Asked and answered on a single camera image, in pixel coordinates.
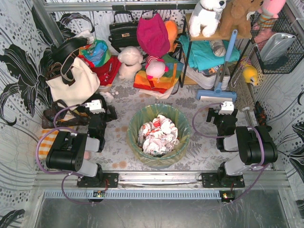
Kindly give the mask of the teal plastic trash bin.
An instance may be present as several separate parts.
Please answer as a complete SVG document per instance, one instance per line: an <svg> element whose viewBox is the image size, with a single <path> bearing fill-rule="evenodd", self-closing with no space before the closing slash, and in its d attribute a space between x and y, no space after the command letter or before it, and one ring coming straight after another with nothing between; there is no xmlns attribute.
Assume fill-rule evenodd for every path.
<svg viewBox="0 0 304 228"><path fill-rule="evenodd" d="M181 160L189 139L186 115L168 104L152 104L136 112L126 133L135 157L155 169L168 168Z"/></svg>

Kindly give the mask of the yellow translucent trash bag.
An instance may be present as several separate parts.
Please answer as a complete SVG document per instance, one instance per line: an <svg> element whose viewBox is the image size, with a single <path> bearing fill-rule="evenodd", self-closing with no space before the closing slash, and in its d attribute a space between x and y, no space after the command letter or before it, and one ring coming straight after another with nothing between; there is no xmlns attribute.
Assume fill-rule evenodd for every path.
<svg viewBox="0 0 304 228"><path fill-rule="evenodd" d="M163 115L173 121L178 129L179 144L173 150L162 157L155 157L143 152L138 144L138 133L140 127L157 115ZM164 169L180 161L186 154L190 140L190 124L186 115L179 109L168 104L152 104L137 111L131 118L127 133L126 142L133 151L135 157L147 166L155 169Z"/></svg>

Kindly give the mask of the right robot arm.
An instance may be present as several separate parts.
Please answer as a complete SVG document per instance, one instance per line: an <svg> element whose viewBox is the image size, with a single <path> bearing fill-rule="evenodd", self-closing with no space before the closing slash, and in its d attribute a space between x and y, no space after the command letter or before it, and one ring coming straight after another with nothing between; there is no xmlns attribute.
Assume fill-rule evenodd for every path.
<svg viewBox="0 0 304 228"><path fill-rule="evenodd" d="M243 173L260 171L278 158L277 148L265 126L236 126L238 110L228 114L209 108L206 122L217 128L216 146L220 152L236 152L237 155L220 164L216 172L204 173L204 188L243 188Z"/></svg>

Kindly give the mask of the cream canvas tote bag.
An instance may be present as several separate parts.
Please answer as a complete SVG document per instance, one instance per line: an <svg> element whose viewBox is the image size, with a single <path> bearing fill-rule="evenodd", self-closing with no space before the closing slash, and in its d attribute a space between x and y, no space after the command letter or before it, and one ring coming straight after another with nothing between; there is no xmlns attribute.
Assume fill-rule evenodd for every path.
<svg viewBox="0 0 304 228"><path fill-rule="evenodd" d="M67 106L79 105L90 98L99 88L100 80L89 66L76 57L71 66L73 79L67 84L61 75L46 81L50 87L53 101L62 100Z"/></svg>

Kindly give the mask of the colourful printed cloth bag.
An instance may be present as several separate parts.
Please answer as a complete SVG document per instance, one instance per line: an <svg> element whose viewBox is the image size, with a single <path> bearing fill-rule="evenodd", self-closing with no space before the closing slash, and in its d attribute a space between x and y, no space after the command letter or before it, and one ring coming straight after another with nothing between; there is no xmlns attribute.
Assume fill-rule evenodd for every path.
<svg viewBox="0 0 304 228"><path fill-rule="evenodd" d="M111 57L108 45L103 40L94 40L92 44L79 49L78 57L90 68L102 67Z"/></svg>

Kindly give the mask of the magenta fabric bag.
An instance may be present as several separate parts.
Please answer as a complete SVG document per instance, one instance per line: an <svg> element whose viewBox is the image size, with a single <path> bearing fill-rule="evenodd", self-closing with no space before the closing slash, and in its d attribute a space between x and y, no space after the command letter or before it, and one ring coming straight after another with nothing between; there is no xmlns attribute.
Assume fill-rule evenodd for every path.
<svg viewBox="0 0 304 228"><path fill-rule="evenodd" d="M139 19L137 40L142 50L150 56L162 57L169 51L168 32L159 13L154 13L150 19Z"/></svg>

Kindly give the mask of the beige chenille mop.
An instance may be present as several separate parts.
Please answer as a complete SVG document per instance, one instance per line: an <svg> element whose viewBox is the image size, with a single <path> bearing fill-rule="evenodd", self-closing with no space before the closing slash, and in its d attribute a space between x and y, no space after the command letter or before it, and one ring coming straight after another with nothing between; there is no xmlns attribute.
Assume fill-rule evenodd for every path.
<svg viewBox="0 0 304 228"><path fill-rule="evenodd" d="M230 88L237 94L235 101L237 109L241 111L252 111L254 108L254 101L241 72L237 72L233 75L230 82Z"/></svg>

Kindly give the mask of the dark patterned cloth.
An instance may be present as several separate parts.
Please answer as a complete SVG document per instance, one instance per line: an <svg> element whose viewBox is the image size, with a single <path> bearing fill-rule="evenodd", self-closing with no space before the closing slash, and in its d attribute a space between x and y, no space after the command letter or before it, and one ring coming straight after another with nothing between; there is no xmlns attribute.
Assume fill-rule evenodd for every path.
<svg viewBox="0 0 304 228"><path fill-rule="evenodd" d="M272 130L272 127L266 124L267 115L265 113L264 108L261 106L261 104L258 101L256 101L255 103L254 114L258 124L261 126L265 126L268 132L270 132Z"/></svg>

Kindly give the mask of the red folded cloth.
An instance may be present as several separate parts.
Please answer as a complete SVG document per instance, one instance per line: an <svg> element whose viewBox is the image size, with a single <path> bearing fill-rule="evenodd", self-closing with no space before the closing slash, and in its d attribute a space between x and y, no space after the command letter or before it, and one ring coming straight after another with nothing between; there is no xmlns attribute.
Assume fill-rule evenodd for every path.
<svg viewBox="0 0 304 228"><path fill-rule="evenodd" d="M108 86L114 81L121 64L122 63L118 60L118 56L111 56L103 66L93 67L91 70L97 74L100 86Z"/></svg>

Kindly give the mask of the orange checked towel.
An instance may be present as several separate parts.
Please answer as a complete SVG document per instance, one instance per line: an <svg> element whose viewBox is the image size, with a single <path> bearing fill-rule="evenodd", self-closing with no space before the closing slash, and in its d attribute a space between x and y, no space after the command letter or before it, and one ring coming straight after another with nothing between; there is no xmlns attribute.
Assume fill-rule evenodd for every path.
<svg viewBox="0 0 304 228"><path fill-rule="evenodd" d="M76 130L76 126L70 126L68 128L71 128L73 130ZM48 132L50 132L52 129L41 129L41 135L40 138L41 139L45 134L47 134ZM71 132L69 130L66 129L61 129L60 131L67 131L67 132ZM52 133L50 133L41 143L39 150L38 150L38 157L40 160L45 160L47 157L47 154L57 136L57 134L59 133L59 130L54 131Z"/></svg>

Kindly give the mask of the pink plush doll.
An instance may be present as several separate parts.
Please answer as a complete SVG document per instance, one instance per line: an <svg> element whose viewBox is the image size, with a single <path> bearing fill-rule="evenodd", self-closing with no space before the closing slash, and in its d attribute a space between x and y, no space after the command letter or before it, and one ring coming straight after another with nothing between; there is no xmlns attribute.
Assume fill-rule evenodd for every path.
<svg viewBox="0 0 304 228"><path fill-rule="evenodd" d="M165 65L165 61L157 56L149 55L146 58L146 75L149 80L153 78L161 78L164 73L169 71L169 68Z"/></svg>

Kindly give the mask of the white plush dog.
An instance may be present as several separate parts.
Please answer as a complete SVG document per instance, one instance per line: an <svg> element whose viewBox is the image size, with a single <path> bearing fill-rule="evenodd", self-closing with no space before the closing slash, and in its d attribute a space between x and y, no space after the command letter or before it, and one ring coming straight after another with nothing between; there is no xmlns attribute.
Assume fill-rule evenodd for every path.
<svg viewBox="0 0 304 228"><path fill-rule="evenodd" d="M189 20L190 36L196 38L201 34L211 37L217 30L226 3L226 0L200 0Z"/></svg>

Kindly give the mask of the orange plush toy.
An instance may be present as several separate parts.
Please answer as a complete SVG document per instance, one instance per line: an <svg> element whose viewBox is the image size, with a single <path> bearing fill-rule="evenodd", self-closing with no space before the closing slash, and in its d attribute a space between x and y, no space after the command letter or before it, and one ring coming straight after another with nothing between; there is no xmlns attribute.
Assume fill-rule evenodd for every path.
<svg viewBox="0 0 304 228"><path fill-rule="evenodd" d="M178 27L177 24L175 23L175 21L172 20L167 20L164 22L165 27L167 29L167 33L168 33L168 40L170 43L170 49L169 52L174 52L175 48L177 47L177 43L175 43L175 40L177 38L178 35Z"/></svg>

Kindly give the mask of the pink plush toy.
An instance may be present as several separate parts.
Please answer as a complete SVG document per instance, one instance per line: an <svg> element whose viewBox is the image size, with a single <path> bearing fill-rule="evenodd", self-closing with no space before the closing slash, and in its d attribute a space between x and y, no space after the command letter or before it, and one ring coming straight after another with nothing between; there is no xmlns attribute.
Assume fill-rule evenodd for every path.
<svg viewBox="0 0 304 228"><path fill-rule="evenodd" d="M258 10L257 24L262 28L271 28L278 19L278 13L282 10L286 0L265 0Z"/></svg>

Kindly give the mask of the metal base rail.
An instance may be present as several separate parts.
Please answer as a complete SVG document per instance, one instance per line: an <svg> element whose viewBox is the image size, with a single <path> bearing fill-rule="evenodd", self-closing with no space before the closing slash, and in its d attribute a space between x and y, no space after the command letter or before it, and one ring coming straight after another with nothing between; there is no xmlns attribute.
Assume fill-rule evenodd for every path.
<svg viewBox="0 0 304 228"><path fill-rule="evenodd" d="M45 197L63 198L67 195L74 200L103 199L220 199L224 194L237 195L252 190L291 190L284 171L245 172L241 182L221 187L213 174L206 171L106 171L109 186L80 188L79 178L63 175L47 175L39 172L33 187L42 190Z"/></svg>

